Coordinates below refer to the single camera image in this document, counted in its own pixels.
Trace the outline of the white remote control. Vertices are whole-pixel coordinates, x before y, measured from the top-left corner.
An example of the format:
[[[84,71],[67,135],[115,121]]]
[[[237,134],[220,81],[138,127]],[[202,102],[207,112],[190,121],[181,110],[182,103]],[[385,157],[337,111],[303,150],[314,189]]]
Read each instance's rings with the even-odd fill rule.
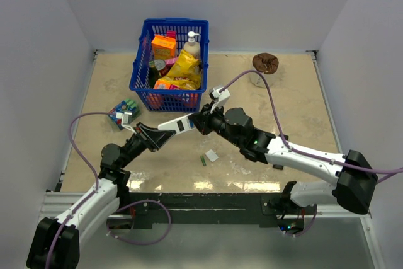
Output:
[[[188,131],[191,131],[195,128],[193,124],[193,128],[190,128],[188,124],[188,118],[192,116],[192,113],[183,115],[179,118],[172,119],[170,121],[161,123],[157,126],[158,130],[173,130],[176,135],[182,134]]]

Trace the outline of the white battery cover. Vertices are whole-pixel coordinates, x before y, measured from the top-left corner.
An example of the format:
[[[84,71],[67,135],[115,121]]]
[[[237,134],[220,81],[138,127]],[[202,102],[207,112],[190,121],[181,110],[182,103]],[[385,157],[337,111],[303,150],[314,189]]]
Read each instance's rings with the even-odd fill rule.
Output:
[[[209,150],[205,153],[206,157],[213,163],[215,162],[219,157],[213,150]]]

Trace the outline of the green battery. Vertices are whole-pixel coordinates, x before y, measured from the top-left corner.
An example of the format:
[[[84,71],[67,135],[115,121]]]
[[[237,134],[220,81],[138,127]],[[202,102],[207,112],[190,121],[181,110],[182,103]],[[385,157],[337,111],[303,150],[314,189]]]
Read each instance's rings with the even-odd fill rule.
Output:
[[[201,156],[201,161],[202,161],[203,166],[207,165],[206,161],[205,161],[205,157],[203,155]]]

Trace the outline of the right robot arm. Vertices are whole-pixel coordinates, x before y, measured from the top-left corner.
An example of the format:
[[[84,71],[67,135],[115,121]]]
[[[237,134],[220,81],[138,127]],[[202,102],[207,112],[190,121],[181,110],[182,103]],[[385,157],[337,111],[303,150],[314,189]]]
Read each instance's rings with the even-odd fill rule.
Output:
[[[332,154],[292,146],[280,136],[256,128],[242,108],[214,112],[205,108],[192,114],[190,121],[201,134],[215,132],[252,162],[287,166],[315,176],[316,182],[287,183],[280,199],[284,212],[295,214],[308,205],[329,203],[354,214],[368,213],[378,177],[362,153]]]

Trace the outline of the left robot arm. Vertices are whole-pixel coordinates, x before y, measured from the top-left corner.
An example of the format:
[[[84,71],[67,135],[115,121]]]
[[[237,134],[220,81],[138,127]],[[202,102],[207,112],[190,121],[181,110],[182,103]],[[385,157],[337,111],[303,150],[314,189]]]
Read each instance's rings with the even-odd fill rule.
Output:
[[[28,253],[28,268],[75,268],[81,250],[111,214],[123,214],[152,200],[131,202],[124,167],[145,150],[159,150],[175,130],[150,128],[138,123],[124,146],[108,144],[101,152],[101,171],[95,184],[76,203],[55,218],[45,217],[37,225]]]

